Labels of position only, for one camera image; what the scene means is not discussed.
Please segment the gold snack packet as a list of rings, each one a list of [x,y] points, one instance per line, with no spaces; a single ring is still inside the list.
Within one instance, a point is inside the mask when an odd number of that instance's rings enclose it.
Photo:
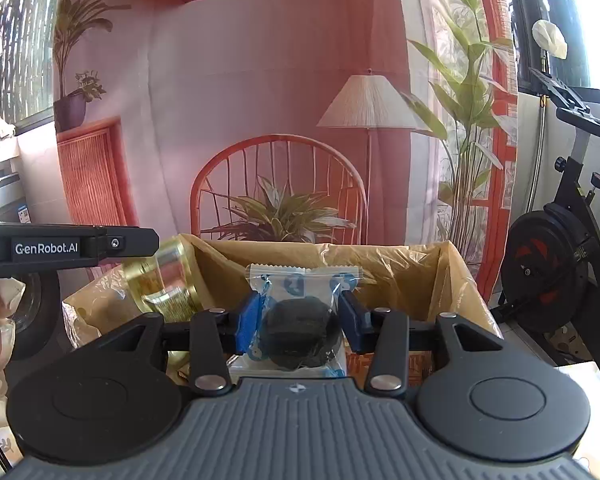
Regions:
[[[140,312],[155,312],[167,323],[186,322],[204,310],[189,257],[193,249],[181,235],[163,242],[155,255],[127,261],[122,273]]]

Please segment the black exercise bike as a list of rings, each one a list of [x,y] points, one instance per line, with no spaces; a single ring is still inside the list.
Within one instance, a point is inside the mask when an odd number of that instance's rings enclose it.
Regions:
[[[556,116],[576,129],[568,157],[554,163],[562,176],[554,200],[509,228],[501,266],[503,290],[492,313],[515,321],[539,344],[571,325],[600,369],[600,228],[580,175],[588,141],[600,138],[600,118],[547,68],[532,68]]]

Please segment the white washing machine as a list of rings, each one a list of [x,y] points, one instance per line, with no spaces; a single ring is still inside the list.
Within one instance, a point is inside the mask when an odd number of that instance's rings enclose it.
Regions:
[[[57,272],[37,268],[26,253],[36,241],[35,233],[20,174],[10,162],[0,162],[0,278],[15,278],[26,286],[12,316],[16,326],[12,358],[16,361],[37,356],[59,330]]]

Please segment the clear blue cookie packet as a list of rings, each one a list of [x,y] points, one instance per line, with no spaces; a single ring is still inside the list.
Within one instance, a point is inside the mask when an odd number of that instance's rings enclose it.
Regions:
[[[230,362],[234,382],[243,377],[338,378],[347,375],[337,302],[356,289],[356,266],[252,264],[250,287],[261,295],[261,319],[247,352]]]

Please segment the printed room backdrop cloth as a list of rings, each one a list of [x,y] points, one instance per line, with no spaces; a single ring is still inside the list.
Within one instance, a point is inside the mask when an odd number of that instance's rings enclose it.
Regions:
[[[452,243],[483,296],[517,155],[505,0],[58,0],[76,223]]]

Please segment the cardboard box with plastic liner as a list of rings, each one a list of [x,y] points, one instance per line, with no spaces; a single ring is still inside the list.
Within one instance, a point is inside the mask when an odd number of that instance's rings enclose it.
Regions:
[[[168,375],[201,375],[192,344],[219,344],[227,378],[362,379],[382,317],[401,311],[418,322],[449,312],[489,332],[498,324],[451,243],[334,245],[202,240],[179,235],[150,258],[130,260],[62,304],[75,347],[144,314],[186,326],[210,312],[208,328],[169,350]]]

